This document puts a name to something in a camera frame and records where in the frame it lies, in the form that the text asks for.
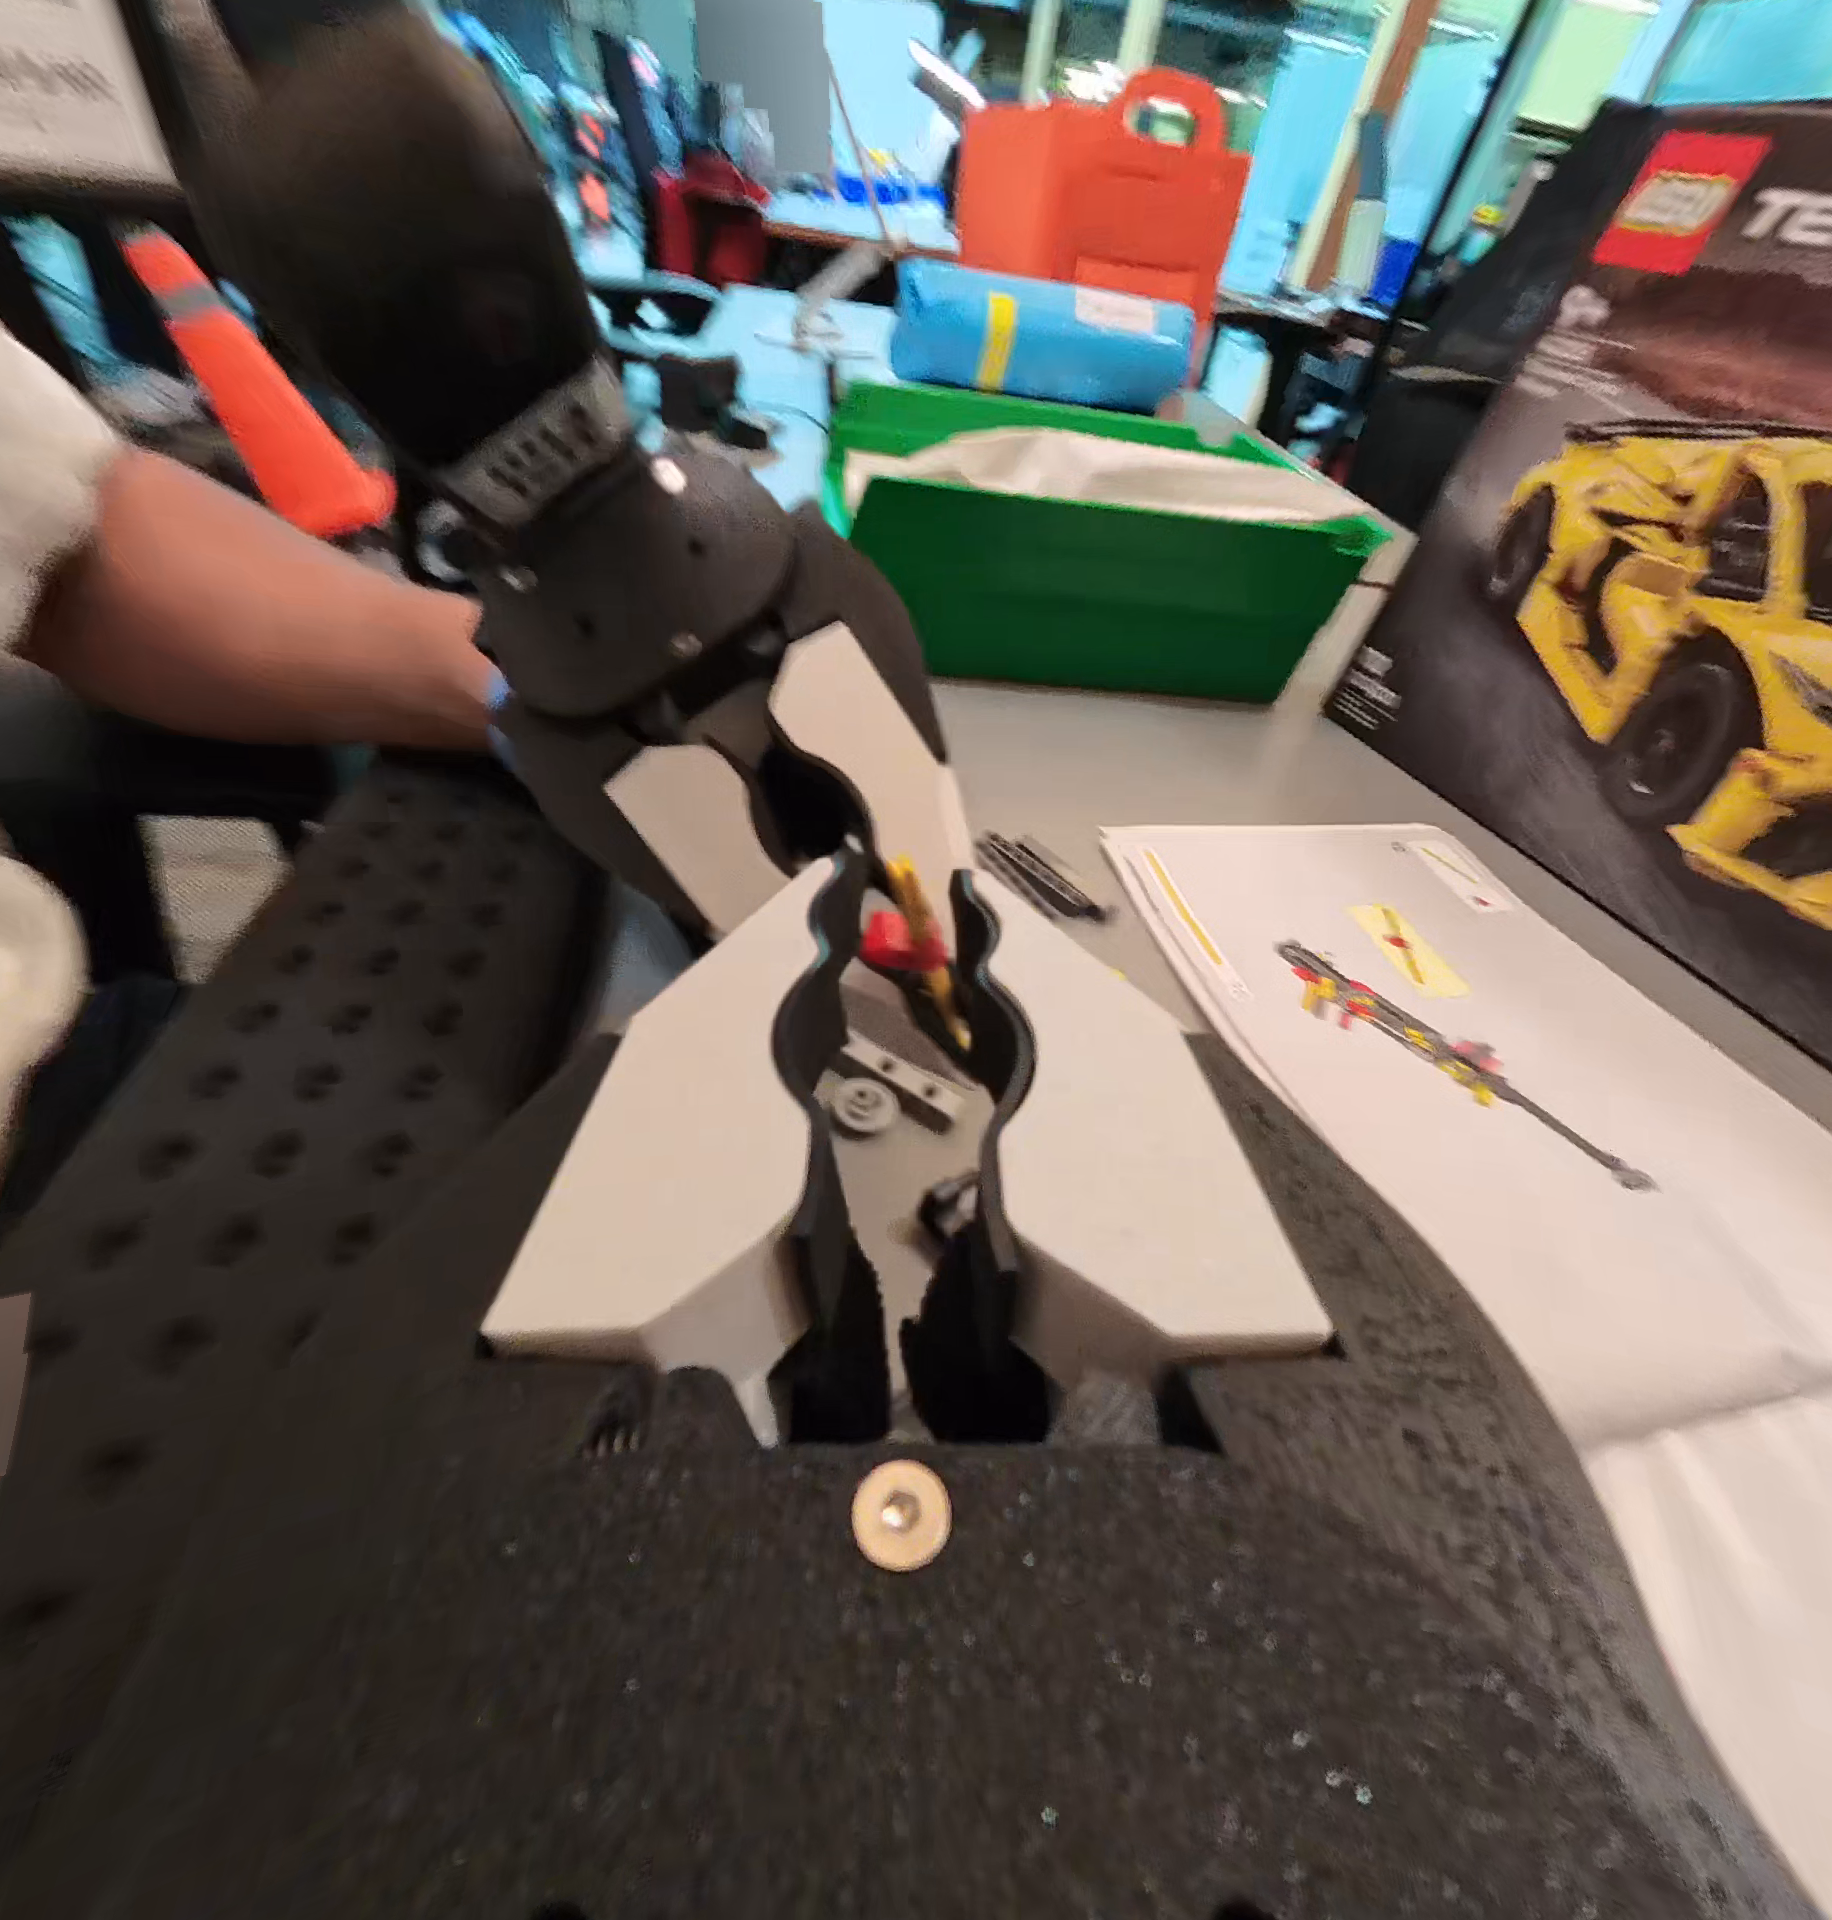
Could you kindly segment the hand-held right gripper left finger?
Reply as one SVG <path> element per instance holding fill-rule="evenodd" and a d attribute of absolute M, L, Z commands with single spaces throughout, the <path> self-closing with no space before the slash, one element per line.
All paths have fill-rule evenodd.
<path fill-rule="evenodd" d="M 816 1325 L 866 883 L 863 853 L 813 859 L 629 1022 L 480 1322 L 499 1357 L 776 1365 Z"/>

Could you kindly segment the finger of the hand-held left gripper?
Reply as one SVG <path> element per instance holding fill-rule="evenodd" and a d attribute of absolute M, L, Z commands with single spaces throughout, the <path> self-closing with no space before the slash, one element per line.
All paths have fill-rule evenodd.
<path fill-rule="evenodd" d="M 641 847 L 683 917 L 710 942 L 809 942 L 811 907 L 834 876 L 843 783 L 831 766 L 773 752 L 749 773 L 713 743 L 633 752 L 599 783 L 615 825 Z"/>
<path fill-rule="evenodd" d="M 848 794 L 881 863 L 915 870 L 929 907 L 975 861 L 953 768 L 919 734 L 854 634 L 831 625 L 784 650 L 766 707 L 782 743 L 824 768 Z"/>

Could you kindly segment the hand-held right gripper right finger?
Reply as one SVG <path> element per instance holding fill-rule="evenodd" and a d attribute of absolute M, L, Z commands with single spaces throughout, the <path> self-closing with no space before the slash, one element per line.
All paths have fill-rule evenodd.
<path fill-rule="evenodd" d="M 976 1331 L 1023 1357 L 1306 1357 L 1333 1321 L 1188 1033 L 975 870 L 950 876 L 969 1069 L 992 1099 Z"/>

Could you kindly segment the long yellow lego axle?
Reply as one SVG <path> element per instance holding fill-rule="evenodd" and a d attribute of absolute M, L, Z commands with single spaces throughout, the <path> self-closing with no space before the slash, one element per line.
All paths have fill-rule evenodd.
<path fill-rule="evenodd" d="M 915 863 L 904 855 L 889 855 L 882 863 L 882 876 L 901 927 L 901 953 L 905 958 L 901 972 L 917 981 L 938 1043 L 948 1049 L 950 1056 L 966 1062 L 972 1049 L 972 1031 L 955 1002 L 950 953 Z"/>

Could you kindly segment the lego instruction booklet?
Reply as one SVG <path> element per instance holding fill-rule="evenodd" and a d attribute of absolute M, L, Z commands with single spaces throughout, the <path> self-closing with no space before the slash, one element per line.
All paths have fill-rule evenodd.
<path fill-rule="evenodd" d="M 1504 1335 L 1832 1916 L 1832 1136 L 1443 828 L 1099 839 L 1209 1026 Z"/>

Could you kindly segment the person's left forearm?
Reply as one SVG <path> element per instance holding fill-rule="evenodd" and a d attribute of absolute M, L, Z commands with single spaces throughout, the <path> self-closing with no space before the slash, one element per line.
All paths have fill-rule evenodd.
<path fill-rule="evenodd" d="M 151 451 L 121 451 L 16 657 L 88 703 L 250 746 L 483 752 L 477 608 L 305 538 Z"/>

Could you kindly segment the lego set box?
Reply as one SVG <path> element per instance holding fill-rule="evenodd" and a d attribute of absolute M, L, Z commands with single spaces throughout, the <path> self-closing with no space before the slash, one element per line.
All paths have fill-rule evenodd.
<path fill-rule="evenodd" d="M 1389 376 L 1471 407 L 1329 718 L 1832 1069 L 1832 104 L 1604 109 Z"/>

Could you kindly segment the green storage bin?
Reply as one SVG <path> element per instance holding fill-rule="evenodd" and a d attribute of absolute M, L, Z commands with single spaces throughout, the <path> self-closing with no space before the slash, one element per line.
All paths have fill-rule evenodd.
<path fill-rule="evenodd" d="M 1351 516 L 1279 525 L 905 482 L 872 485 L 857 511 L 839 499 L 853 451 L 905 454 L 1016 427 L 1214 446 L 1172 421 L 910 381 L 848 387 L 827 430 L 824 516 L 897 590 L 935 677 L 1266 707 L 1344 600 L 1381 578 L 1396 541 L 1361 502 Z M 1244 432 L 1219 446 L 1229 439 L 1296 463 Z"/>

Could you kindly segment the white paper sheet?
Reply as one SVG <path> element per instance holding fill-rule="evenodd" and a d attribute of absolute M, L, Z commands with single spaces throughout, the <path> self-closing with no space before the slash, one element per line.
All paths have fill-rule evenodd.
<path fill-rule="evenodd" d="M 1315 525 L 1361 511 L 1351 494 L 1300 463 L 1266 462 L 1250 439 L 1172 448 L 1067 430 L 984 430 L 905 454 L 853 451 L 842 458 L 837 490 L 848 511 L 876 482 L 1221 523 Z"/>

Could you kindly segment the black perforated panel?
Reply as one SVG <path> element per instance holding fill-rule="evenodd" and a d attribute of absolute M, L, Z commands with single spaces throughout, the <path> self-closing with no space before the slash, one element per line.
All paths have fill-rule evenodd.
<path fill-rule="evenodd" d="M 385 766 L 0 1249 L 0 1916 L 587 1900 L 656 1740 L 616 1368 L 495 1362 L 603 880 Z"/>

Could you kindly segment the orange foam tube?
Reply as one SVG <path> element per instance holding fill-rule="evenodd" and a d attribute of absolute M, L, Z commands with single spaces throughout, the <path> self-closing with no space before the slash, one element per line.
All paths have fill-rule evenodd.
<path fill-rule="evenodd" d="M 195 258 L 160 228 L 117 245 L 263 505 L 318 541 L 380 532 L 393 478 L 356 462 Z"/>

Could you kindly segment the blue plastic bag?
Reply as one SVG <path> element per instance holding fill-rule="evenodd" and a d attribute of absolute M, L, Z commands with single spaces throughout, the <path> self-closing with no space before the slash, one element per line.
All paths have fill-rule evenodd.
<path fill-rule="evenodd" d="M 1150 417 L 1188 385 L 1193 359 L 1180 303 L 935 260 L 900 270 L 900 381 Z"/>

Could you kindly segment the orange panel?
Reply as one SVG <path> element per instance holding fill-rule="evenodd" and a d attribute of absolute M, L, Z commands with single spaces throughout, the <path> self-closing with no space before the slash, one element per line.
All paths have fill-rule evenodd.
<path fill-rule="evenodd" d="M 1178 304 L 1206 330 L 1248 167 L 1216 89 L 1168 67 L 1105 106 L 985 106 L 958 141 L 958 262 Z"/>

